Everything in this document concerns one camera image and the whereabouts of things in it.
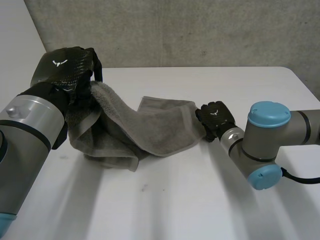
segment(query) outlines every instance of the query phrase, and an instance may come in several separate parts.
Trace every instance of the black cable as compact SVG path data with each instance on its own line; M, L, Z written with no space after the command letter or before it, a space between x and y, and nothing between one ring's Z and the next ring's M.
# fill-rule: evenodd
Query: black cable
M300 177L292 176L283 167L281 167L281 170L282 170L282 176L283 177L291 179L291 180L293 180L293 181L295 181L297 183L301 183L301 184L320 184L320 177L316 177L316 178L300 178Z

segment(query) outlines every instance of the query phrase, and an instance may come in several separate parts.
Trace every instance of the white logo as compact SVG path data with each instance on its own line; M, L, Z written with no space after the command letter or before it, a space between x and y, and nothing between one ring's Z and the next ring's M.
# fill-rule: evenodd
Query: white logo
M64 60L63 62L56 62L55 60L53 60L53 64L56 65L57 67L59 67L61 64L64 64L66 61L68 60Z
M217 110L215 113L210 113L210 114L211 114L211 115L216 115L216 116L217 116L218 111L219 111L219 110Z

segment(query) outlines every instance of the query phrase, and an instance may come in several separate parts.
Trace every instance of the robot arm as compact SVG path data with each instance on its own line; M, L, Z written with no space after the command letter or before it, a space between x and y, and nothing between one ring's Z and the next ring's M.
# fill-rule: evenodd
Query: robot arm
M245 132L230 114L222 102L209 103L196 111L207 136L219 138L253 188L268 189L281 177L303 184L320 183L320 178L294 177L275 162L281 146L319 144L320 110L289 111L280 103L257 102L250 109Z
M91 103L90 77L102 81L93 48L62 48L41 58L31 88L0 112L0 238L17 217L51 149L67 138L68 108Z

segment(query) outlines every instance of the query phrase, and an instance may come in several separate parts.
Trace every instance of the concrete wall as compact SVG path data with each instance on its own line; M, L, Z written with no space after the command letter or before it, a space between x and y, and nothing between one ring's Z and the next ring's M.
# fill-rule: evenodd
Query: concrete wall
M320 99L320 0L25 3L47 51L93 47L107 68L283 66Z

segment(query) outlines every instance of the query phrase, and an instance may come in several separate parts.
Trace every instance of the carbon fiber glove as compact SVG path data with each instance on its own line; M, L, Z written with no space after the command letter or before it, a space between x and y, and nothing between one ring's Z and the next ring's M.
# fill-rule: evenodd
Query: carbon fiber glove
M235 119L222 101L210 102L195 111L195 115L206 131L205 139L212 142L221 138L226 130L234 128Z
M69 104L90 105L91 76L102 82L102 65L93 48L66 47L45 53L31 80L31 86L46 82L67 92Z

